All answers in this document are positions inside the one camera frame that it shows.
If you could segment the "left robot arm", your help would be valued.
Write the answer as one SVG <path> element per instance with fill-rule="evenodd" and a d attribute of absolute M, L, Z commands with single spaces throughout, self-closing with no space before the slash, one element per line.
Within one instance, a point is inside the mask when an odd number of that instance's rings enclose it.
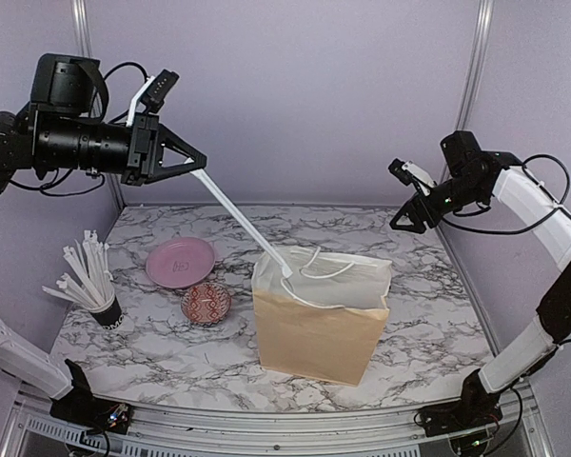
<path fill-rule="evenodd" d="M 127 186 L 203 169 L 206 156 L 159 121 L 178 78 L 169 70 L 147 78 L 116 125 L 104 120 L 109 93 L 98 60 L 42 55 L 28 103 L 16 114 L 0 111 L 0 194 L 21 169 L 38 178 L 59 169 L 116 174 Z"/>

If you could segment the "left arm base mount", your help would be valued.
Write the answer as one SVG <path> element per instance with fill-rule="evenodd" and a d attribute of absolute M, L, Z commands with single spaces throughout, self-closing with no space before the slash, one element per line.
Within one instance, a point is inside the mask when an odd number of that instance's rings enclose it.
<path fill-rule="evenodd" d="M 51 402 L 49 414 L 53 418 L 99 431 L 126 434 L 132 412 L 132 405 L 127 403 L 95 397 L 64 397 Z"/>

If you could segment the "brown paper bag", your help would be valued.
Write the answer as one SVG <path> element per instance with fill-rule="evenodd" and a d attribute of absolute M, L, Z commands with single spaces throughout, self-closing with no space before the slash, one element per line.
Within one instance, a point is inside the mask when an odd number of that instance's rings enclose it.
<path fill-rule="evenodd" d="M 251 278 L 261 365 L 357 386 L 389 316 L 391 261 L 318 248 L 278 251 L 292 275 L 284 277 L 264 253 Z"/>

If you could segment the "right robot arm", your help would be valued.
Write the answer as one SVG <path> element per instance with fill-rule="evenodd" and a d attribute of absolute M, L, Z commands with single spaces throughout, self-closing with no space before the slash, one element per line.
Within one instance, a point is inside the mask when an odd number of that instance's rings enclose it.
<path fill-rule="evenodd" d="M 525 282 L 522 291 L 539 287 L 539 303 L 530 323 L 482 368 L 463 382 L 462 393 L 452 417 L 471 427 L 498 401 L 500 394 L 519 378 L 542 367 L 571 336 L 571 211 L 564 195 L 555 196 L 530 170 L 528 161 L 506 151 L 483 149 L 470 131 L 457 130 L 441 141 L 449 170 L 445 181 L 436 182 L 411 161 L 394 159 L 389 172 L 414 189 L 390 226 L 395 230 L 423 233 L 439 225 L 474 234 L 513 239 L 532 235 L 542 246 L 536 257 L 525 254 L 520 262 L 507 259 L 506 271 Z M 518 229 L 466 227 L 452 221 L 452 215 L 476 204 L 487 212 L 497 202 L 521 222 Z M 532 261 L 549 262 L 539 279 Z"/>

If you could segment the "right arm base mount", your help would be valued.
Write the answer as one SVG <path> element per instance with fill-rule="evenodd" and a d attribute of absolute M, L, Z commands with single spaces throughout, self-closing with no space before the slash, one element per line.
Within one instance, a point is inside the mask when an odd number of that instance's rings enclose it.
<path fill-rule="evenodd" d="M 413 421 L 424 430 L 426 437 L 434 437 L 474 427 L 497 425 L 502 417 L 498 406 L 468 410 L 460 401 L 453 401 L 421 407 Z"/>

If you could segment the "white paper straw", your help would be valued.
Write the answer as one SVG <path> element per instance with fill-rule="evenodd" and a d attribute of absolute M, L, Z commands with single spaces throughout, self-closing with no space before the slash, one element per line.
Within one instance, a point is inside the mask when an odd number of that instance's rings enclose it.
<path fill-rule="evenodd" d="M 255 240 L 268 256 L 277 263 L 284 278 L 292 276 L 293 271 L 284 257 L 273 247 L 263 234 L 244 216 L 239 208 L 224 194 L 218 185 L 210 178 L 204 169 L 197 169 L 191 173 L 213 197 L 227 210 L 227 212 L 240 224 L 240 226 Z"/>

